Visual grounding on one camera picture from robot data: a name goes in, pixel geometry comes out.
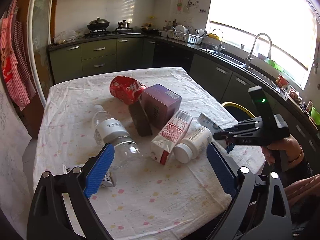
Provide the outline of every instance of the white pill bottle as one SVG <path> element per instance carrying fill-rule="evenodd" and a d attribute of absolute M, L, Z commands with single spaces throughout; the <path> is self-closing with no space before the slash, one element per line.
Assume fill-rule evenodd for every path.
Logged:
<path fill-rule="evenodd" d="M 207 149 L 212 142 L 212 133 L 204 126 L 200 126 L 173 148 L 174 156 L 181 163 L 188 163 L 195 159 L 200 152 Z"/>

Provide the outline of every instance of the plastic bag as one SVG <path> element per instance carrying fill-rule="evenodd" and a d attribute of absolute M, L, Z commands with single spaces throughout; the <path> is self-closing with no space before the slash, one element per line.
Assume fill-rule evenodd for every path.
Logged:
<path fill-rule="evenodd" d="M 78 31 L 63 31 L 58 34 L 57 37 L 54 38 L 54 44 L 62 44 L 66 41 L 72 41 L 75 39 L 82 38 L 84 36 L 84 30 Z"/>

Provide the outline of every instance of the floor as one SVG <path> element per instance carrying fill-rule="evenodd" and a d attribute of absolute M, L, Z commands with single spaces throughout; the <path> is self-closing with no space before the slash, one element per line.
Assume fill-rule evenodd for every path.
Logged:
<path fill-rule="evenodd" d="M 37 140 L 31 139 L 22 156 L 23 172 L 27 177 L 28 188 L 33 196 L 33 164 L 36 156 Z"/>

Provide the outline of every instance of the gas stove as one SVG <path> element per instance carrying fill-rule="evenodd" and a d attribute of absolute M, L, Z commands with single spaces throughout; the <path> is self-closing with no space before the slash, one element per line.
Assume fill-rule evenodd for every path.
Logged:
<path fill-rule="evenodd" d="M 133 33 L 132 28 L 128 29 L 115 29 L 114 31 L 107 31 L 107 30 L 101 30 L 101 31 L 90 31 L 90 33 L 86 33 L 85 37 L 97 37 L 97 36 L 105 36 L 110 34 L 121 34 L 121 33 Z"/>

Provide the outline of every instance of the human hand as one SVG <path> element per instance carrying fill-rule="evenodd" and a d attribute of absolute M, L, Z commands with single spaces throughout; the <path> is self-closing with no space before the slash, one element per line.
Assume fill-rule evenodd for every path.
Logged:
<path fill-rule="evenodd" d="M 288 138 L 284 138 L 282 140 L 276 141 L 268 145 L 267 147 L 261 147 L 261 151 L 264 154 L 264 158 L 270 165 L 271 163 L 275 163 L 276 160 L 272 156 L 272 152 L 270 150 L 285 150 L 288 156 L 289 169 L 297 166 L 303 159 L 303 151 L 301 152 L 301 147 L 297 140 L 290 134 Z"/>

